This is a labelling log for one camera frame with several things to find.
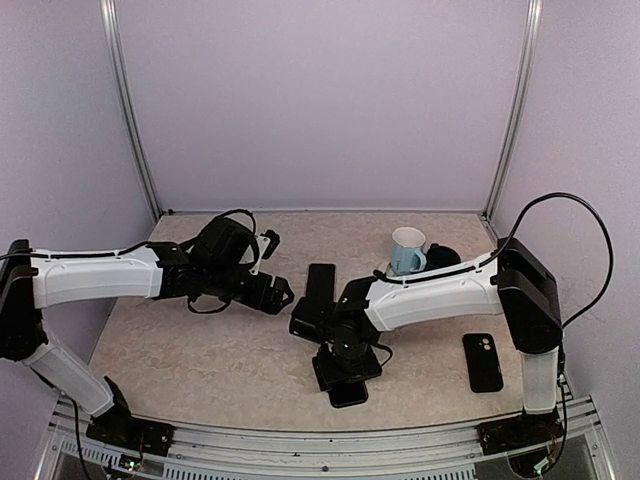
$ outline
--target black cable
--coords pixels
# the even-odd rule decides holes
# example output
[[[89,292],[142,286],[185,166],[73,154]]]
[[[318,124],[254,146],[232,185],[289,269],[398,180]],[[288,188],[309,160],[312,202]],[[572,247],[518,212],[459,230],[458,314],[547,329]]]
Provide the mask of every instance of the black cable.
[[[228,217],[229,215],[234,215],[236,213],[242,213],[243,215],[246,215],[251,219],[251,224],[253,226],[252,232],[255,235],[258,229],[258,226],[256,225],[256,217],[253,215],[253,212],[250,212],[249,210],[246,210],[244,208],[236,208],[234,210],[229,210],[224,213],[221,213],[220,215],[216,215],[214,218]]]
[[[504,251],[504,249],[508,246],[508,244],[511,241],[511,239],[515,236],[516,231],[518,230],[518,227],[520,226],[520,223],[522,222],[522,219],[524,218],[526,213],[529,211],[529,209],[531,209],[532,207],[534,207],[538,203],[544,202],[546,200],[550,200],[552,198],[565,198],[567,200],[572,200],[574,202],[577,202],[580,205],[582,205],[583,207],[585,207],[589,211],[589,213],[591,213],[591,215],[593,215],[593,217],[596,219],[596,222],[598,222],[598,225],[600,226],[600,230],[602,230],[602,234],[604,236],[604,240],[605,240],[605,242],[607,244],[607,253],[609,255],[609,267],[607,269],[607,275],[605,277],[604,283],[602,284],[602,288],[600,289],[598,294],[593,298],[593,300],[591,300],[591,302],[589,302],[583,308],[581,308],[576,313],[574,313],[571,317],[569,317],[569,319],[566,322],[564,322],[562,324],[562,328],[566,328],[574,320],[576,320],[582,314],[584,314],[585,312],[590,310],[596,303],[598,303],[600,301],[600,299],[603,297],[603,295],[605,294],[605,292],[609,288],[609,283],[611,282],[611,277],[613,276],[614,255],[613,255],[613,244],[611,243],[611,236],[609,235],[609,231],[607,230],[607,226],[605,225],[604,220],[602,220],[602,218],[600,217],[600,215],[598,214],[596,209],[593,208],[586,200],[578,197],[577,195],[573,195],[572,193],[553,192],[553,193],[548,193],[546,195],[542,195],[541,197],[538,197],[538,198],[530,201],[522,209],[522,211],[520,212],[520,215],[518,215],[518,218],[516,219],[515,223],[513,224],[513,227],[511,227],[511,232],[509,232],[509,235],[507,235],[506,239],[502,243],[502,246],[498,250],[496,250],[488,259],[486,259],[485,261],[481,262],[479,266],[480,267],[484,267],[485,265],[491,263],[493,260],[498,258],[498,255],[500,255]]]
[[[214,308],[212,310],[196,310],[193,307],[193,302],[189,299],[187,299],[187,309],[191,312],[191,313],[195,313],[197,315],[212,315],[214,313],[220,313],[220,312],[224,312],[229,305],[231,305],[231,300],[222,300],[224,303],[224,305],[222,305],[221,307],[218,308]]]
[[[393,358],[393,350],[391,350],[391,347],[388,347],[387,345],[380,345],[379,343],[372,343],[371,346],[374,348],[379,348],[380,350],[384,350],[389,354],[387,359],[380,365],[380,368],[384,367],[387,363],[389,363],[389,360]]]
[[[52,259],[52,260],[62,260],[62,259],[83,259],[83,258],[111,258],[111,257],[120,257],[122,255],[126,255],[127,253],[131,253],[138,248],[146,247],[151,242],[144,241],[137,243],[131,247],[125,248],[124,250],[117,250],[114,252],[96,252],[96,253],[62,253],[62,254],[52,254],[47,255],[44,253],[35,253],[35,252],[14,252],[7,253],[5,255],[0,255],[0,261],[6,260],[8,258],[15,257],[28,257],[28,258],[44,258],[44,259]]]
[[[76,445],[78,447],[78,458],[80,458],[80,465],[82,466],[82,471],[84,472],[85,477],[87,477],[87,480],[93,480],[91,478],[91,475],[89,475],[89,470],[87,469],[87,464],[84,463],[84,455],[82,454],[82,444],[80,443],[80,415],[78,414],[78,404],[73,399],[71,400],[71,403],[73,403],[73,413],[76,423]]]
[[[504,239],[504,241],[502,242],[502,245],[500,246],[500,248],[498,248],[495,252],[493,252],[493,254],[491,254],[491,256],[489,258],[487,258],[486,260],[483,260],[482,262],[480,262],[478,267],[479,268],[485,267],[489,263],[491,263],[495,259],[497,259],[498,256],[508,247],[509,242],[515,236],[516,231],[518,230],[518,227],[520,226],[520,223],[522,222],[522,219],[527,214],[527,212],[532,207],[534,207],[535,205],[537,205],[539,203],[542,203],[542,202],[545,202],[547,200],[550,200],[552,198],[565,198],[567,200],[572,200],[574,202],[577,202],[580,205],[582,205],[583,207],[585,207],[589,211],[589,213],[591,213],[591,215],[593,215],[593,217],[596,219],[596,222],[598,222],[598,225],[600,226],[600,229],[602,230],[602,234],[603,234],[605,242],[607,244],[607,253],[608,253],[608,256],[609,256],[609,267],[607,269],[607,275],[605,277],[604,283],[602,284],[602,288],[600,289],[598,294],[593,298],[593,300],[591,300],[591,302],[589,302],[583,308],[581,308],[576,313],[574,313],[571,317],[569,317],[569,319],[566,322],[564,322],[562,324],[562,328],[566,328],[574,320],[576,320],[578,317],[583,315],[585,312],[587,312],[588,310],[593,308],[593,306],[600,301],[600,299],[604,296],[604,294],[606,293],[607,289],[609,288],[609,283],[611,282],[611,277],[613,276],[614,255],[613,255],[613,244],[611,242],[611,236],[609,235],[609,231],[607,230],[607,226],[605,225],[604,220],[602,220],[602,218],[600,217],[600,215],[598,214],[596,209],[593,208],[586,200],[578,197],[577,195],[573,195],[572,193],[566,193],[566,192],[548,193],[546,195],[542,195],[541,197],[533,199],[527,205],[525,205],[525,207],[520,211],[520,214],[518,215],[518,218],[516,219],[515,223],[513,224],[513,227],[511,227],[511,231],[509,232],[509,235],[507,235],[507,237]],[[430,276],[430,277],[422,277],[422,278],[417,278],[417,279],[413,279],[413,280],[405,280],[405,281],[390,279],[384,273],[380,272],[379,270],[374,270],[373,275],[378,280],[381,280],[381,281],[383,281],[385,283],[392,283],[392,284],[396,284],[396,285],[408,285],[408,284],[414,284],[414,283],[428,282],[430,280],[437,280],[437,279],[440,279],[440,278],[446,278],[446,277],[450,277],[450,276],[453,276],[453,275],[458,275],[458,274],[461,274],[461,273],[467,273],[467,272],[470,272],[472,270],[474,270],[474,267],[467,267],[467,268],[461,268],[461,269],[458,269],[458,270],[454,270],[454,271],[451,271],[451,272],[442,273],[442,274],[439,274],[439,275],[433,275],[433,276]]]
[[[475,268],[476,267],[474,267],[472,265],[470,267],[460,268],[458,270],[453,270],[451,272],[439,273],[437,275],[432,275],[430,277],[414,278],[412,280],[396,280],[394,278],[389,278],[384,273],[382,273],[380,270],[374,270],[373,271],[373,276],[376,277],[378,280],[381,280],[381,281],[383,281],[385,283],[392,283],[392,284],[395,284],[395,285],[411,285],[411,284],[414,284],[414,283],[428,282],[430,280],[438,280],[440,278],[447,278],[447,277],[452,277],[454,275],[458,275],[458,274],[461,274],[461,273],[471,272],[471,271],[475,270]]]
[[[564,452],[564,447],[567,444],[567,431],[569,430],[569,424],[567,422],[567,399],[565,397],[564,388],[562,388],[562,386],[560,386],[560,394],[562,395],[562,416],[564,417],[564,432],[562,433],[562,443],[560,444],[560,450],[558,450],[558,455],[556,455],[553,463],[549,465],[549,468],[547,468],[547,470],[542,472],[543,476],[553,470],[553,468],[558,464],[558,462],[560,461],[560,457],[562,457],[562,453]]]

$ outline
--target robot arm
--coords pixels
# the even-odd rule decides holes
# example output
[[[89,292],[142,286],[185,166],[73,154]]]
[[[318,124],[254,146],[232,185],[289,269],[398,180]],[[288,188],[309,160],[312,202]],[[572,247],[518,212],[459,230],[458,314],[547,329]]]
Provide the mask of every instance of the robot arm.
[[[226,215],[183,244],[145,242],[124,251],[69,253],[33,250],[27,240],[17,240],[0,269],[0,358],[24,363],[74,399],[93,417],[90,437],[134,450],[145,438],[154,445],[146,451],[166,454],[171,427],[132,418],[116,384],[93,375],[57,340],[42,309],[123,296],[185,296],[191,306],[199,296],[213,295],[224,306],[237,301],[276,314],[293,302],[293,292],[284,278],[274,279],[259,267],[278,243],[275,232],[255,235]]]
[[[524,412],[553,412],[562,343],[555,279],[515,239],[497,261],[483,266],[489,256],[400,278],[354,280],[337,303],[324,308],[302,298],[290,332],[321,345],[313,360],[321,390],[381,375],[371,349],[381,332],[440,318],[504,313],[522,356]]]

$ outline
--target black phone case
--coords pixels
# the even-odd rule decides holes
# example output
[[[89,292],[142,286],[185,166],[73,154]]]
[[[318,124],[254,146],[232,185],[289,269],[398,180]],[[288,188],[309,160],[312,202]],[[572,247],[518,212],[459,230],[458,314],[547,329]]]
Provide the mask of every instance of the black phone case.
[[[364,382],[341,383],[329,390],[329,401],[333,408],[360,405],[369,398],[367,385]]]
[[[333,302],[336,266],[332,263],[312,263],[307,275],[305,296],[321,309]]]
[[[471,391],[488,393],[502,390],[504,383],[493,337],[488,333],[467,333],[462,337],[462,343]]]

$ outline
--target beige countertop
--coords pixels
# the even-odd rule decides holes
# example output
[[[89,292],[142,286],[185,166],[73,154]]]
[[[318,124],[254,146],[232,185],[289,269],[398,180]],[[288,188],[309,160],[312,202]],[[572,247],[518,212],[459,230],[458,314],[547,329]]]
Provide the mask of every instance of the beige countertop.
[[[164,216],[152,240],[195,236],[209,215]],[[281,244],[261,270],[304,294],[310,263],[335,263],[336,296],[390,255],[390,235],[414,226],[427,242],[455,248],[463,260],[493,245],[476,215],[420,213],[259,213],[258,231]],[[134,414],[165,420],[263,430],[347,431],[450,423],[519,411],[520,359],[503,316],[467,316],[414,324],[382,335],[394,357],[367,382],[369,400],[334,409],[311,367],[317,345],[288,333],[278,316],[232,304],[211,316],[187,311],[185,299],[117,301],[91,366],[122,389]],[[217,305],[200,299],[198,308]],[[469,389],[462,336],[487,332],[504,377],[499,393]],[[386,353],[380,352],[380,360]]]

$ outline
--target purple wall panel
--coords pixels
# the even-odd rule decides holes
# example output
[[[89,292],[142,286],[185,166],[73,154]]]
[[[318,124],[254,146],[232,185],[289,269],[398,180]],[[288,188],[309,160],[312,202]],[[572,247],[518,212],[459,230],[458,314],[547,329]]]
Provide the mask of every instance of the purple wall panel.
[[[166,208],[480,211],[527,2],[120,2]]]
[[[637,415],[640,322],[640,3],[545,3],[536,62],[513,165],[495,224],[506,233],[533,197],[583,196],[600,212],[617,264],[609,293],[566,333],[567,365],[579,394],[592,394],[622,478],[640,469]],[[597,293],[606,250],[580,207],[542,204],[519,237],[559,278],[565,318]]]
[[[21,237],[41,248],[117,248],[148,235],[99,2],[4,1],[0,44],[0,248]],[[45,317],[88,358],[109,306],[63,305]],[[0,476],[26,479],[56,395],[6,360],[0,385]]]

